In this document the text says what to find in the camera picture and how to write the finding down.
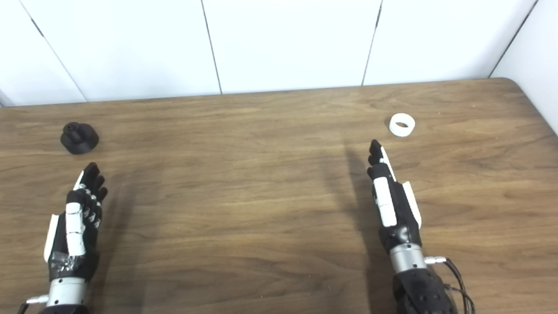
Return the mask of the white and black left hand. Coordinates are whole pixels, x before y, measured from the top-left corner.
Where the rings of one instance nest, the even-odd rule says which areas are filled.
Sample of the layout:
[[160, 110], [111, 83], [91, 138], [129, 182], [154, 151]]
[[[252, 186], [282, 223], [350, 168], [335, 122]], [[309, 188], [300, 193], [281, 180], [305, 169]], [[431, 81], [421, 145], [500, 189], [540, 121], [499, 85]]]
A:
[[100, 260], [97, 250], [102, 203], [108, 194], [97, 163], [89, 163], [66, 197], [64, 212], [52, 215], [44, 246], [48, 280], [91, 281]]

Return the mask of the white and black right hand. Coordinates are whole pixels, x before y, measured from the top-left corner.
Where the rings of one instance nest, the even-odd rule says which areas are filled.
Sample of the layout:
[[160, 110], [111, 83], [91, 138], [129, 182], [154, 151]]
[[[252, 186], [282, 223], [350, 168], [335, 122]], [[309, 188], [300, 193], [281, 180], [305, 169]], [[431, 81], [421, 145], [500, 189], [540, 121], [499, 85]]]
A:
[[387, 152], [376, 139], [371, 141], [368, 162], [367, 174], [381, 219], [378, 233], [384, 250], [390, 252], [398, 245], [422, 246], [420, 211], [412, 187], [408, 181], [397, 181]]

